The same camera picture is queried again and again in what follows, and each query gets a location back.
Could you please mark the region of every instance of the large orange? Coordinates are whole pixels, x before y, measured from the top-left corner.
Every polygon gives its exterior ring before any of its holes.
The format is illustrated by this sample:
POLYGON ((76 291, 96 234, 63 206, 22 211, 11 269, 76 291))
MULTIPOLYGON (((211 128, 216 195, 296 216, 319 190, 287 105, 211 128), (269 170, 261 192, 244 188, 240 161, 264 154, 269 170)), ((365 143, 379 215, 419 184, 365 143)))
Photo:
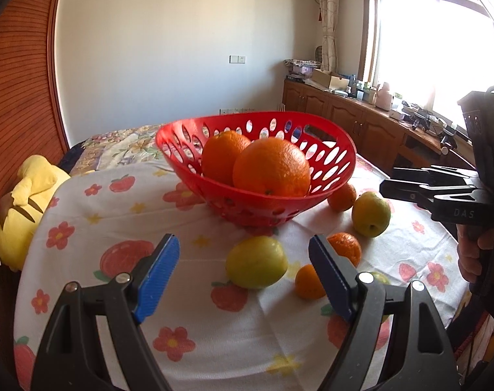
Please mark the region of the large orange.
POLYGON ((232 169, 250 139, 236 131, 224 131, 209 138, 202 151, 202 172, 207 178, 233 186, 232 169))
POLYGON ((346 183, 330 194, 330 197, 328 197, 328 204, 334 211, 339 213, 351 209, 356 200, 357 191, 353 185, 346 183))
POLYGON ((310 166, 290 141, 262 138, 240 154, 232 180, 236 188, 266 196, 304 197, 310 188, 310 166))
POLYGON ((346 257, 357 267, 361 261, 362 250, 355 236, 339 232, 329 236, 327 240, 338 255, 346 257))

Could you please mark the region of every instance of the white wall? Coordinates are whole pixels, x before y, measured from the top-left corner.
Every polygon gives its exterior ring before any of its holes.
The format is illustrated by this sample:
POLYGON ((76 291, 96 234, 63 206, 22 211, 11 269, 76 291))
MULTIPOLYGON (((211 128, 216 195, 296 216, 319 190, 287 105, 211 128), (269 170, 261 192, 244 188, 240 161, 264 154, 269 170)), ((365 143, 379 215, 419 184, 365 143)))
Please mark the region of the white wall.
POLYGON ((314 0, 59 0, 70 143, 220 108, 277 108, 282 61, 314 58, 317 16, 314 0), (247 63, 230 65, 231 54, 247 63))
POLYGON ((359 70, 363 8, 363 0, 339 0, 337 69, 345 75, 357 75, 359 70))

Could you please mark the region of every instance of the tablecloth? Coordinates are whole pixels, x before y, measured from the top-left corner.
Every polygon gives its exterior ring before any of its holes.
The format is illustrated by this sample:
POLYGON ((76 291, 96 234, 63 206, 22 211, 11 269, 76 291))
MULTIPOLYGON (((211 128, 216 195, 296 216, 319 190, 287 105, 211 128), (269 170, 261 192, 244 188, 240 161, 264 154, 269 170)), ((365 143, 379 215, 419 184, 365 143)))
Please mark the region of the tablecloth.
MULTIPOLYGON (((358 156, 350 182, 358 193, 377 190, 385 175, 358 156)), ((277 228, 238 227, 217 217, 169 170, 164 160, 73 177, 57 190, 32 240, 21 276, 14 353, 28 388, 34 355, 51 310, 69 281, 104 283, 132 267, 165 233, 181 243, 178 266, 155 314, 142 324, 151 351, 178 390, 316 390, 331 366, 347 325, 326 297, 293 293, 298 269, 309 263, 315 233, 354 233, 363 248, 359 271, 377 271, 391 284, 422 280, 448 325, 467 285, 457 267, 456 243, 429 213, 389 201, 390 226, 375 239, 352 230, 350 210, 327 202, 277 228), (270 235, 287 253, 289 269, 275 285, 247 291, 228 283, 224 260, 251 235, 270 235)), ((127 389, 107 323, 97 320, 113 383, 127 389)), ((391 320, 383 323, 365 387, 376 383, 391 320)))

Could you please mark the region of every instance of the floral bedspread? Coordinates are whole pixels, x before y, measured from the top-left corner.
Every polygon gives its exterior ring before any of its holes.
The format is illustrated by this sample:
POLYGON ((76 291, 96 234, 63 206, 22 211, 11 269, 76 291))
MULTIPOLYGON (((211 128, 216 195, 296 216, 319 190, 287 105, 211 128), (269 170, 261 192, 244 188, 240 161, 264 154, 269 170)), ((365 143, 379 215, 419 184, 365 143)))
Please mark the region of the floral bedspread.
POLYGON ((122 129, 87 139, 84 152, 70 172, 71 176, 133 163, 160 160, 155 135, 160 125, 122 129))

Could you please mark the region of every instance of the blue gripper pad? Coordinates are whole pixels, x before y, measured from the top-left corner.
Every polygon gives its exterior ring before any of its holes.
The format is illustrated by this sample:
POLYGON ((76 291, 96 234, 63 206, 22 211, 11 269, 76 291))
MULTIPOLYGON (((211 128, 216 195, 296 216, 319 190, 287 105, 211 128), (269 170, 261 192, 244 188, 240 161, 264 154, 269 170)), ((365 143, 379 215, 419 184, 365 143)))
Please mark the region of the blue gripper pad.
POLYGON ((323 235, 308 243, 308 257, 327 293, 335 313, 351 322, 357 313, 357 270, 350 260, 339 256, 323 235))
POLYGON ((174 235, 167 234, 152 255, 143 258, 133 269, 137 304, 132 313, 139 324, 155 312, 179 258, 180 242, 174 235))

